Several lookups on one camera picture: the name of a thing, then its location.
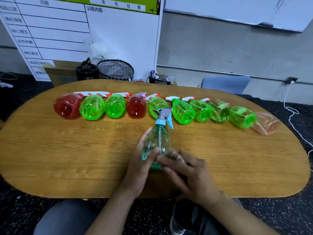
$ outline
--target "person's left hand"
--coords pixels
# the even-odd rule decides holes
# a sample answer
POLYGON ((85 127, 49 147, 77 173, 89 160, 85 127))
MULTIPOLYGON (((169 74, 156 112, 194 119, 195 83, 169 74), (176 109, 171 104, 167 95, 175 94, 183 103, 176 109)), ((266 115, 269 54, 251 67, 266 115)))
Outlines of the person's left hand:
POLYGON ((131 192, 134 199, 137 198, 145 186, 146 179, 150 166, 155 162, 157 156, 160 154, 159 148, 155 148, 154 151, 147 157, 146 160, 142 160, 142 147, 143 142, 147 134, 151 131, 149 128, 139 139, 135 147, 135 151, 132 154, 131 160, 128 165, 126 176, 121 183, 121 186, 127 191, 131 192))

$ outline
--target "green header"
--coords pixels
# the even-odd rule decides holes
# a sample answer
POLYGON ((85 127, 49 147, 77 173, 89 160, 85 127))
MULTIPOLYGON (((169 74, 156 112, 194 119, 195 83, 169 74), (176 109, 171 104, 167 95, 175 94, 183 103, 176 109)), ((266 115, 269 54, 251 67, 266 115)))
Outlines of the green header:
POLYGON ((160 8, 160 2, 161 0, 110 0, 110 4, 106 5, 108 1, 103 1, 103 0, 96 0, 90 2, 90 0, 62 0, 62 1, 70 1, 70 2, 76 2, 76 3, 82 3, 82 4, 90 4, 90 5, 96 5, 96 6, 103 6, 103 7, 111 7, 111 8, 118 8, 118 9, 124 9, 124 10, 131 10, 131 11, 138 11, 138 12, 145 12, 149 14, 158 14, 157 9, 160 8), (145 6, 145 11, 143 11, 142 7, 141 10, 138 10, 136 8, 133 8, 133 4, 135 4, 135 7, 137 8, 138 6, 145 6))

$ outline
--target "gray pants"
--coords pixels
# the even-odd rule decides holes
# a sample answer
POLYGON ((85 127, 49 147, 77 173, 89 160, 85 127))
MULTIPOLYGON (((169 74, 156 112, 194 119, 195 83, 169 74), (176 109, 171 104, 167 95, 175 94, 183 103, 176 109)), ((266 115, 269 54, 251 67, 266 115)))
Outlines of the gray pants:
MULTIPOLYGON (((34 235, 84 235, 97 215, 96 209, 87 201, 64 200, 54 205, 41 218, 34 235)), ((181 229, 190 230, 197 235, 229 234, 206 210, 187 199, 176 202, 173 217, 181 229)))

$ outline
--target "blue trigger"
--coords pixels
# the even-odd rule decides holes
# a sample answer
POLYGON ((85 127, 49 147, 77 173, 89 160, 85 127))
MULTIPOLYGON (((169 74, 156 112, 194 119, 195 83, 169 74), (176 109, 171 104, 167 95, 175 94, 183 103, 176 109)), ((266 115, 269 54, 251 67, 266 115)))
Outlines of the blue trigger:
POLYGON ((173 127, 173 123, 172 123, 172 113, 170 113, 168 116, 167 116, 167 119, 165 119, 166 122, 168 123, 168 126, 170 126, 170 129, 174 129, 173 127))

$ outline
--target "white cable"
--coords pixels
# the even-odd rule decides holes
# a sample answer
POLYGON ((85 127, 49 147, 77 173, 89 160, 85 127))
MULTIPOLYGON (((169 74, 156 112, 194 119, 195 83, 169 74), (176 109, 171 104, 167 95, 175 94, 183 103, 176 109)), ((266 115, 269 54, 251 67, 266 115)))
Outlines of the white cable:
POLYGON ((12 73, 1 73, 1 74, 0 74, 0 79, 3 79, 3 80, 17 80, 18 77, 17 77, 16 75, 12 74, 12 73), (11 78, 3 78, 2 75, 4 75, 4 74, 13 75, 13 76, 15 76, 16 78, 14 78, 14 79, 11 79, 11 78))
POLYGON ((286 105, 285 105, 286 98, 287 98, 287 94, 288 94, 288 89, 289 89, 289 87, 290 87, 292 84, 294 84, 294 83, 295 83, 294 81, 291 81, 291 84, 288 86, 287 91, 286 91, 286 95, 285 95, 285 98, 284 98, 284 108, 285 108, 286 110, 292 112, 292 115, 289 116, 288 122, 291 124, 291 126, 293 127, 293 129, 300 135, 300 137, 301 137, 304 141, 306 141, 309 145, 311 145, 311 147, 313 148, 313 144, 311 144, 309 141, 307 141, 306 139, 304 139, 304 137, 299 133, 298 130, 295 129, 294 125, 293 125, 292 122, 291 122, 292 116, 294 116, 295 114, 296 114, 296 115, 300 114, 299 111, 297 111, 296 109, 294 109, 294 108, 292 108, 292 107, 290 107, 290 106, 287 106, 287 107, 286 107, 286 105))

